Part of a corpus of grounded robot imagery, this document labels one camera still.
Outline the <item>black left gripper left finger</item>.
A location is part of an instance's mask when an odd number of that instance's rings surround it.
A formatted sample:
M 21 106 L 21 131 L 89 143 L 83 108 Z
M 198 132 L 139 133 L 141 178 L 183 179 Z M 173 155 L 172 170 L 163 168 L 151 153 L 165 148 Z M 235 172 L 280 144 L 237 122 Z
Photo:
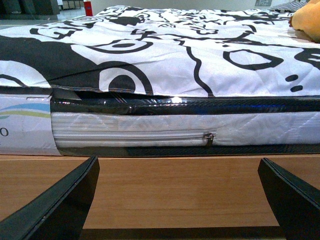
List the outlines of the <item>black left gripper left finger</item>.
M 2 240 L 78 240 L 100 172 L 91 156 L 30 203 L 0 222 Z

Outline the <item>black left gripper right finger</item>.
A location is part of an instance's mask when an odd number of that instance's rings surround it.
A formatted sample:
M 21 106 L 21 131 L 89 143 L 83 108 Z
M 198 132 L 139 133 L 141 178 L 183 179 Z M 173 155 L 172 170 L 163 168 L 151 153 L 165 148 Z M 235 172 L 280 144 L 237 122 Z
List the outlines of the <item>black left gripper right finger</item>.
M 287 240 L 320 238 L 320 190 L 268 158 L 258 175 L 270 208 Z

